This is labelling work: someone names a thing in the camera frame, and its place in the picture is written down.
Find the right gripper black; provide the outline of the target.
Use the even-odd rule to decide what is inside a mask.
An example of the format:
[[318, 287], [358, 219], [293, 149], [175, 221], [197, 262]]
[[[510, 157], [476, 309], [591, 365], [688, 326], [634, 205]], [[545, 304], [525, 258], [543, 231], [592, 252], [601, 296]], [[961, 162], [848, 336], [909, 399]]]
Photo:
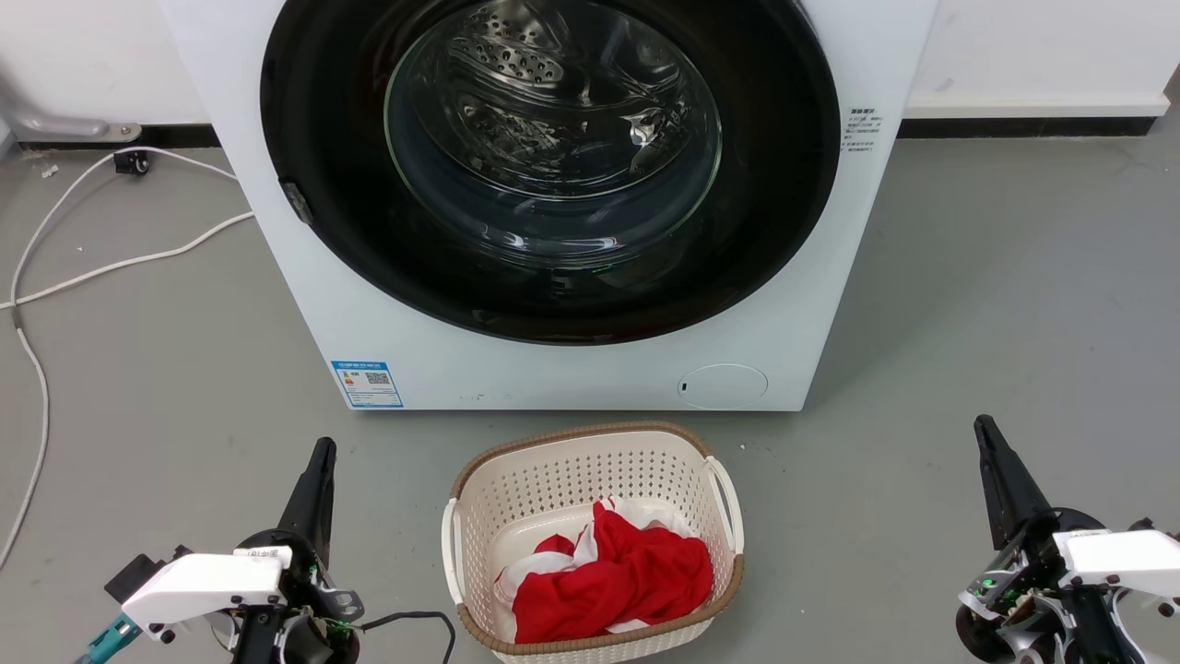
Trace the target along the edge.
[[1102, 525], [1079, 509], [1053, 509], [992, 416], [974, 419], [974, 436], [997, 555], [958, 597], [962, 646], [985, 663], [1138, 663], [1139, 647], [1117, 618], [1129, 592], [1116, 581], [1080, 580], [1056, 541]]

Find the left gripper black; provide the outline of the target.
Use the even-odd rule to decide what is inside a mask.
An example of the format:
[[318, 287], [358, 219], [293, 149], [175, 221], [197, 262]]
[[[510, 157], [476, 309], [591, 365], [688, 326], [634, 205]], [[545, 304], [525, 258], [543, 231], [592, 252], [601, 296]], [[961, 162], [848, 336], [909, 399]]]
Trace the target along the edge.
[[319, 438], [291, 489], [278, 530], [263, 530], [241, 543], [291, 550], [278, 576], [277, 596], [248, 605], [234, 600], [214, 619], [214, 635], [232, 663], [358, 663], [360, 639], [350, 629], [365, 609], [358, 593], [330, 580], [330, 534], [336, 499], [337, 446]]

